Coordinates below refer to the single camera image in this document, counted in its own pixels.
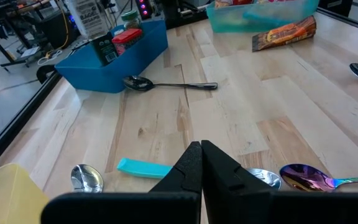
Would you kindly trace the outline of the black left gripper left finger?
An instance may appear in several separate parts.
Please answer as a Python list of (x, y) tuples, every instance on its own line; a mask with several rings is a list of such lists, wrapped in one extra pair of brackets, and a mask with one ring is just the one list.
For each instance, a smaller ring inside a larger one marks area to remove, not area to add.
[(41, 223), (199, 223), (203, 153), (192, 142), (170, 172), (143, 193), (69, 193), (49, 202)]

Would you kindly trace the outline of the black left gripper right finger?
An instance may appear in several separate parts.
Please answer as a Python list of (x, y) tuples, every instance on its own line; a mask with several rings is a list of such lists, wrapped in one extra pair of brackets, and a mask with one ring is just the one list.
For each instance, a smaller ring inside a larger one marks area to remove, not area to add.
[(358, 193), (277, 191), (212, 142), (201, 146), (209, 223), (358, 223)]

